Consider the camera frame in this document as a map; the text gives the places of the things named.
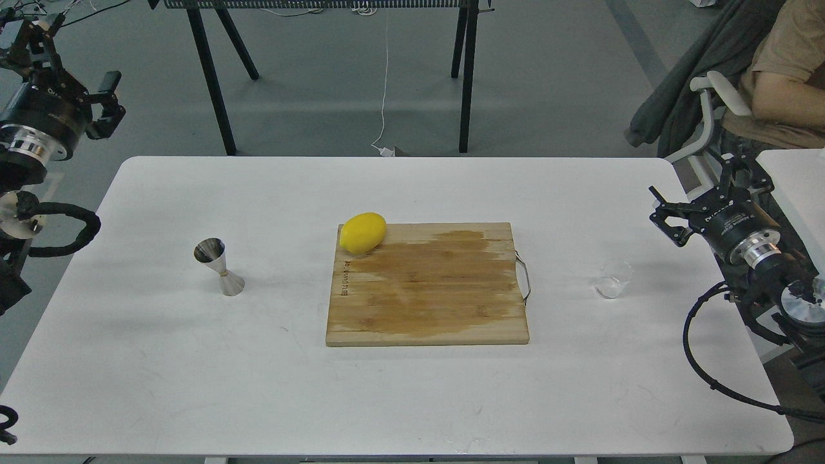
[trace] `dark jacket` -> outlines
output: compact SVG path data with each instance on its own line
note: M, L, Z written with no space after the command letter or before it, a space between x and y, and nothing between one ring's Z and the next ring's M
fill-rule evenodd
M638 147L659 139L660 158L679 150L702 120L699 93L691 91L691 79L716 70L737 84L783 4L785 0L728 0L636 111L625 130L627 141Z

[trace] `white cable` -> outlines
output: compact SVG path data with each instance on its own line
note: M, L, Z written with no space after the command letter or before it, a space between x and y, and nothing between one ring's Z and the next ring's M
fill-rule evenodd
M268 10L266 8L258 8L258 9L261 10L262 12L272 13L273 15L277 15L279 17L301 17L303 15L317 15L320 12L323 11L323 8L312 8L312 9L307 10L305 12L295 13L295 14L291 14L291 15L285 15L283 13L273 12L272 10Z
M72 8L74 8L74 7L75 7L75 5L78 5L81 1L82 1L82 0L72 0L72 2L71 2L68 6L66 6L66 8L63 10L63 14L68 13L68 11L69 11L69 10L71 10ZM97 8L95 8L95 6L94 6L94 5L92 5L92 9L93 9L94 11L97 11Z
M372 15L378 12L378 8L370 8L370 7L358 7L352 8L353 13L358 13L363 17L371 17Z
M372 148L377 149L379 153L383 152L379 147L375 146L375 144L384 136L384 128L386 127L384 104L387 102L387 80L389 80L389 9L387 10L387 24L384 27L384 43L386 45L387 60L384 66L384 96L381 98L381 133L378 134L378 138L375 139L375 142L371 145Z

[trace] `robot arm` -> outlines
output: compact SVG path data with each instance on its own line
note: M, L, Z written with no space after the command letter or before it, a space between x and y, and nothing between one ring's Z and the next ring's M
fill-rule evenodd
M736 303L742 321L754 334L776 343L792 343L802 354L792 362L802 377L825 400L825 285L812 267L780 249L782 229L752 199L752 192L769 192L767 173L752 159L722 157L719 185L691 203L667 202L654 187L658 205L650 220L676 246L693 234L701 235L722 266L745 268L742 275L725 275L727 298ZM734 178L747 178L737 187ZM669 225L679 218L684 225ZM775 306L773 316L782 334L760 325L756 317Z
M93 140L111 136L125 114L115 96L120 73L107 73L97 93L90 93L63 67L54 47L63 20L60 14L46 25L13 8L0 11L0 68L23 78L0 113L0 315L31 292L20 278L26 257L73 253L100 229L97 216L88 210L39 203L20 190L43 182L53 157L71 158L83 134ZM96 120L94 105L102 107ZM32 248L43 216L50 214L69 215L86 226L70 245Z

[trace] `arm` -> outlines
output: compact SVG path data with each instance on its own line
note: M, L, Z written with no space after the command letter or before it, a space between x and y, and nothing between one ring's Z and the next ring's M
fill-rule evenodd
M753 90L753 115L758 120L797 127L825 127L825 90L801 79L760 72Z

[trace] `wooden cutting board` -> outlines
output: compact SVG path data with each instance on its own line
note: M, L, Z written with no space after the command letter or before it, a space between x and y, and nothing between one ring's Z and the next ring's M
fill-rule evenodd
M336 247L327 346L529 339L509 223L387 224L367 255Z

